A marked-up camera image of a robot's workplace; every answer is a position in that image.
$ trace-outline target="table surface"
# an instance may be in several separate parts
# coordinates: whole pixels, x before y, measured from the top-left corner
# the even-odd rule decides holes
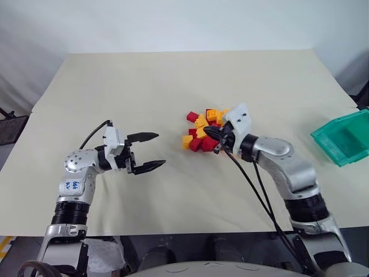
[[[189,111],[249,106],[253,133],[290,141],[311,161],[340,227],[369,222],[369,159],[339,168],[310,133],[355,112],[312,50],[71,54],[33,108],[0,172],[0,235],[43,235],[54,214],[65,156],[98,124],[126,134],[157,132],[136,143],[137,163],[159,169],[99,175],[88,235],[271,231],[249,185],[225,155],[181,147]],[[87,148],[102,144],[101,131]],[[252,180],[251,164],[243,163]],[[277,220],[291,230],[272,179],[261,170]]]

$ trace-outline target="green plastic container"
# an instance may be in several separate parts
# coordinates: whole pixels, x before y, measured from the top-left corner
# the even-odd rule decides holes
[[[369,110],[336,118],[311,136],[337,165],[357,162],[369,155]]]

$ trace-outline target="white wall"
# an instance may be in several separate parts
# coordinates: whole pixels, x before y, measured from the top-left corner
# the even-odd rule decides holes
[[[314,48],[355,93],[368,14],[368,0],[0,0],[0,103],[29,112],[66,53],[130,51]]]

